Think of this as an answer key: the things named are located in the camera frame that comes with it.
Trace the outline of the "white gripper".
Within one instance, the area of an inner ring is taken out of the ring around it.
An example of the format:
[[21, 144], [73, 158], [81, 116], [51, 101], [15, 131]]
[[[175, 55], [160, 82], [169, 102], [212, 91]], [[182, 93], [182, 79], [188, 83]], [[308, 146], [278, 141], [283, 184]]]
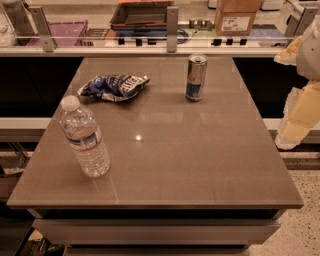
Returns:
[[274, 57], [282, 65], [297, 65], [299, 75], [309, 81], [302, 89], [293, 87], [286, 99], [275, 144], [291, 150], [320, 122], [320, 15], [316, 15], [302, 37], [295, 38]]

